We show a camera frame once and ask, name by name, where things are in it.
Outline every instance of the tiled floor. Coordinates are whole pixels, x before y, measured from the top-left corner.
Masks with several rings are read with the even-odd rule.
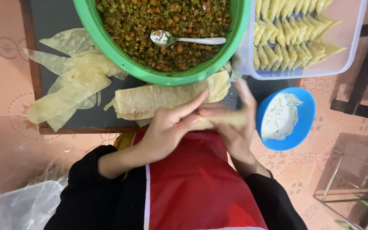
[[[368,10],[365,22],[368,23]],[[0,193],[17,189],[40,175],[47,166],[65,170],[89,150],[114,141],[116,134],[41,136],[26,118],[33,102],[29,63],[18,0],[0,2]],[[266,149],[255,136],[252,150],[287,190],[309,229],[337,229],[336,216],[312,198],[338,135],[342,132],[368,136],[368,119],[329,109],[334,98],[347,100],[368,46],[361,39],[353,66],[339,76],[302,79],[301,87],[316,100],[316,118],[306,140],[284,152]],[[368,91],[365,95],[368,104]]]

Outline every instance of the metal spoon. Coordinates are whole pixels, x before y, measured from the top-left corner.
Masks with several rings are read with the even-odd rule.
[[[210,38],[210,39],[184,39],[184,38],[175,38],[169,32],[165,30],[156,30],[150,35],[151,40],[159,46],[169,46],[173,42],[176,41],[188,41],[200,44],[208,44],[208,45],[219,45],[224,44],[227,39],[225,38]]]

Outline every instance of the hand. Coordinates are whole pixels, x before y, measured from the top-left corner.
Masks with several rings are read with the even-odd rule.
[[[197,130],[196,122],[199,116],[193,112],[208,95],[206,89],[193,100],[176,108],[157,109],[150,127],[138,144],[146,164],[166,158],[187,132]]]
[[[244,80],[235,82],[235,87],[243,103],[242,110],[247,115],[247,125],[244,127],[231,127],[227,124],[214,124],[214,126],[220,132],[222,140],[231,157],[252,165],[256,162],[255,157],[250,151],[250,146],[253,132],[256,128],[255,117],[257,104]],[[221,103],[201,105],[198,111],[201,116],[205,117],[224,115],[233,112],[232,109]]]

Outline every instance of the woman's left hand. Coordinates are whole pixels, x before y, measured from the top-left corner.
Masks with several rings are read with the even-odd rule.
[[[193,112],[208,95],[206,89],[193,100],[178,107],[157,109],[146,134],[137,144],[144,165],[166,158],[187,132],[197,130],[198,115]]]

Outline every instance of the green bowl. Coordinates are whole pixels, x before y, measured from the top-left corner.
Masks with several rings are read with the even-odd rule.
[[[74,0],[80,20],[99,49],[124,71],[140,80],[161,86],[182,86],[202,81],[216,73],[234,54],[246,30],[251,0],[231,0],[232,23],[227,42],[218,54],[196,67],[183,71],[165,73],[150,69],[132,60],[105,31],[102,19],[96,10],[95,0]]]

